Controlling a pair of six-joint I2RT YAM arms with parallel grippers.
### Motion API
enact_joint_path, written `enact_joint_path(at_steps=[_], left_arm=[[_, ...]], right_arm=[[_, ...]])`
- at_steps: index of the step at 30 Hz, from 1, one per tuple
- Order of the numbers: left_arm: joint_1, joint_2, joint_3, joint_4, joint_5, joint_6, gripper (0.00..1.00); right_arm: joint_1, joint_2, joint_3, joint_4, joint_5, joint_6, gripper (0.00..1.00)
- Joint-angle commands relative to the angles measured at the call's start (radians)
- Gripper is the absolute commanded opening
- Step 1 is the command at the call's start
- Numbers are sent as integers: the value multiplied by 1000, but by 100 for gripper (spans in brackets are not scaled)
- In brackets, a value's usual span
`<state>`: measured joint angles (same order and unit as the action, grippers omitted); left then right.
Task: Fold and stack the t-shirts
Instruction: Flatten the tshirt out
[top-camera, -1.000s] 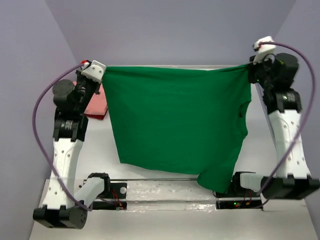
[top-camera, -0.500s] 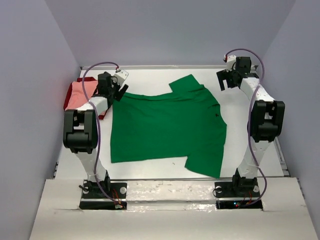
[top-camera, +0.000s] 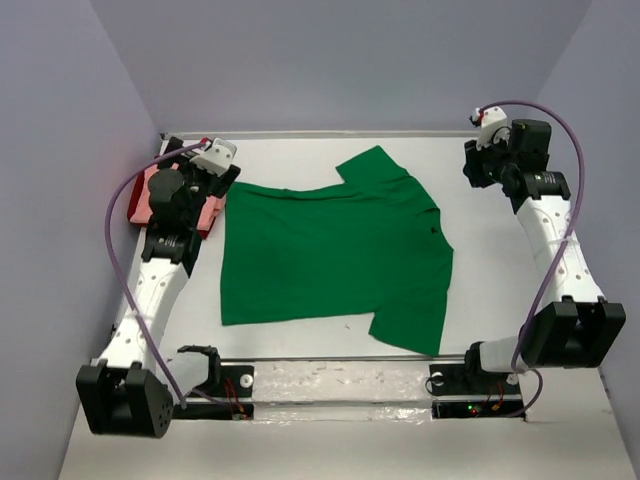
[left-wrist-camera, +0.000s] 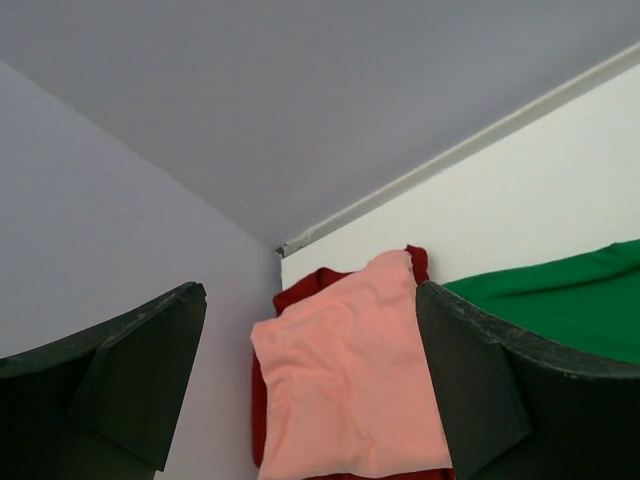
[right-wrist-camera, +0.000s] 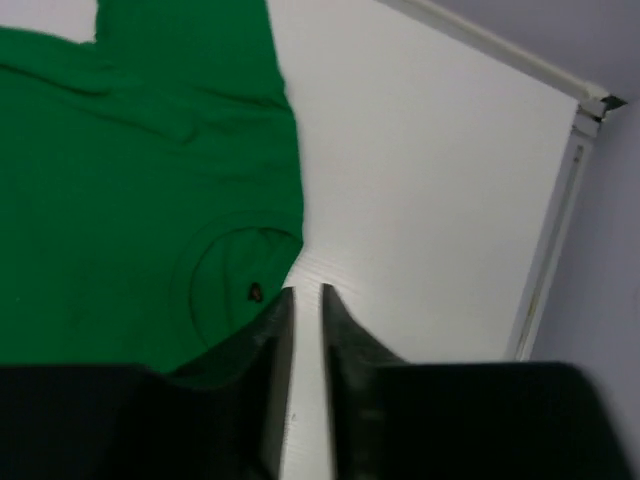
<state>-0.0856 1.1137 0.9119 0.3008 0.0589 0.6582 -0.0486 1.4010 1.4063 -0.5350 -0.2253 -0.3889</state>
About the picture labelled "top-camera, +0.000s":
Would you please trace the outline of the green t shirt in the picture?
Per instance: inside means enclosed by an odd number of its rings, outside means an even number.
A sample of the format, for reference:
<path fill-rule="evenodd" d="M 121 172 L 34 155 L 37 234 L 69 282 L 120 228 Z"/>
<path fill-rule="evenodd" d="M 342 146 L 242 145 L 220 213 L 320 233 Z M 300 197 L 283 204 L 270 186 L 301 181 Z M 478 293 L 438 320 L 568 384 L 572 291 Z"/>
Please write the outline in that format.
<path fill-rule="evenodd" d="M 337 173 L 316 190 L 231 187 L 222 323 L 368 314 L 376 340 L 437 355 L 454 260 L 439 207 L 379 146 Z"/>

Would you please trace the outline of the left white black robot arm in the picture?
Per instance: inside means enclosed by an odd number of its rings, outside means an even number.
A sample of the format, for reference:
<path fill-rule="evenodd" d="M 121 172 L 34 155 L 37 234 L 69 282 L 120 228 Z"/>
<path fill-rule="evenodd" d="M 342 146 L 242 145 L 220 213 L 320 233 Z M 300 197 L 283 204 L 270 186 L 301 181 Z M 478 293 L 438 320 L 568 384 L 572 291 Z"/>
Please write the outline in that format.
<path fill-rule="evenodd" d="M 164 154 L 133 175 L 140 197 L 133 215 L 148 213 L 137 279 L 112 264 L 127 308 L 106 348 L 80 367 L 76 389 L 95 435 L 161 438 L 191 393 L 209 395 L 223 379 L 218 350 L 187 345 L 166 360 L 159 351 L 171 311 L 193 273 L 208 200 L 221 199 L 239 176 L 235 145 L 203 138 L 192 145 L 172 137 Z"/>

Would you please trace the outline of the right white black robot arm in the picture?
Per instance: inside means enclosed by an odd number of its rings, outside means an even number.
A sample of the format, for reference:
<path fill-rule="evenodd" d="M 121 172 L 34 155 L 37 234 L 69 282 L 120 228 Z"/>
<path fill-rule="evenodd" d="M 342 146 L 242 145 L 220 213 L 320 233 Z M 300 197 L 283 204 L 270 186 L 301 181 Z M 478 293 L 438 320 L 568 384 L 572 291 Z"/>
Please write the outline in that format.
<path fill-rule="evenodd" d="M 463 173 L 474 188 L 501 187 L 528 238 L 542 283 L 518 334 L 473 344 L 462 384 L 482 392 L 497 374 L 537 368 L 597 368 L 626 322 L 598 286 L 575 233 L 578 202 L 565 176 L 548 170 L 551 126 L 509 120 L 498 107 L 475 113 Z"/>

